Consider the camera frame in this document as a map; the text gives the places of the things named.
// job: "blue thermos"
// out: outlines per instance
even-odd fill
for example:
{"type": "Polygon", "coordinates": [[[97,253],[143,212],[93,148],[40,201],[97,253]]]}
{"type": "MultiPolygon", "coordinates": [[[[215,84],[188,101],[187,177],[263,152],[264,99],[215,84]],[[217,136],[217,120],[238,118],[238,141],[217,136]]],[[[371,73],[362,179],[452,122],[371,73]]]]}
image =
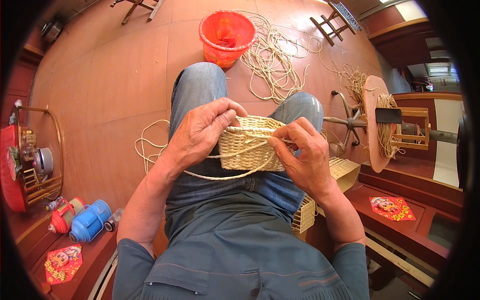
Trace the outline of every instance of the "blue thermos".
{"type": "Polygon", "coordinates": [[[111,215],[110,207],[103,200],[98,199],[92,205],[85,205],[72,219],[70,239],[74,243],[93,240],[111,215]]]}

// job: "red poster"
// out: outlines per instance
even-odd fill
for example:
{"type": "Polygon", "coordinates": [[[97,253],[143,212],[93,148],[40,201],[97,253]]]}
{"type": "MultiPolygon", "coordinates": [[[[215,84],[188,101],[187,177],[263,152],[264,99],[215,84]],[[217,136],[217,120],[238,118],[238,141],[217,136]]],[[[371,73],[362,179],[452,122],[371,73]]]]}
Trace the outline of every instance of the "red poster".
{"type": "Polygon", "coordinates": [[[70,281],[83,263],[80,244],[49,252],[45,262],[47,282],[52,284],[70,281]]]}
{"type": "Polygon", "coordinates": [[[416,220],[403,198],[370,197],[373,212],[393,221],[416,220]]]}

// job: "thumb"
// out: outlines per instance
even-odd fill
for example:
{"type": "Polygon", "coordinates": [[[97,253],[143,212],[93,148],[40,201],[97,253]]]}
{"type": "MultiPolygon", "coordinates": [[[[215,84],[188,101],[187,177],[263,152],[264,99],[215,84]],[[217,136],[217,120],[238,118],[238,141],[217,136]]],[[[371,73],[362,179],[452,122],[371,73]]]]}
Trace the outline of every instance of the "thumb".
{"type": "Polygon", "coordinates": [[[285,145],[285,143],[279,138],[274,136],[270,137],[268,139],[268,144],[273,148],[276,156],[278,156],[278,159],[280,159],[280,162],[285,168],[287,168],[287,166],[292,166],[297,162],[297,159],[293,156],[287,145],[285,145]]]}
{"type": "Polygon", "coordinates": [[[219,114],[213,119],[212,124],[210,125],[210,130],[212,133],[220,136],[223,130],[227,128],[233,120],[236,120],[236,111],[229,109],[226,112],[219,114]]]}

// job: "gray shirt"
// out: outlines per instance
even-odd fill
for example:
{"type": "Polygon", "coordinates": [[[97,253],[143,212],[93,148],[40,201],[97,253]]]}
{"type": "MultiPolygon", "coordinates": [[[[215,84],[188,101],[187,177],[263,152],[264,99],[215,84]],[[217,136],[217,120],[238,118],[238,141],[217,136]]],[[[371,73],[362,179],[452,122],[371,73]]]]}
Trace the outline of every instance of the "gray shirt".
{"type": "Polygon", "coordinates": [[[369,299],[365,247],[330,263],[295,237],[292,215],[258,194],[234,191],[168,205],[168,248],[156,261],[123,239],[113,299],[369,299]]]}

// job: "woven basket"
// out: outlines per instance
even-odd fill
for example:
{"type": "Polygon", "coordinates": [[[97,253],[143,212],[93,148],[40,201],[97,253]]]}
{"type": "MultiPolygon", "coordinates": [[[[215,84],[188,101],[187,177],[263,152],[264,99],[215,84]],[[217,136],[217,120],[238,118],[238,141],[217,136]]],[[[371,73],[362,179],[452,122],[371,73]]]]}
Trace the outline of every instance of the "woven basket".
{"type": "Polygon", "coordinates": [[[241,127],[228,126],[218,139],[222,168],[228,170],[285,171],[267,140],[285,124],[272,118],[237,117],[241,127]]]}
{"type": "Polygon", "coordinates": [[[292,231],[302,233],[315,222],[315,201],[305,195],[298,211],[293,215],[292,231]]]}
{"type": "Polygon", "coordinates": [[[357,180],[360,165],[343,158],[333,158],[328,164],[330,165],[330,174],[336,180],[340,190],[345,192],[351,188],[357,180]]]}

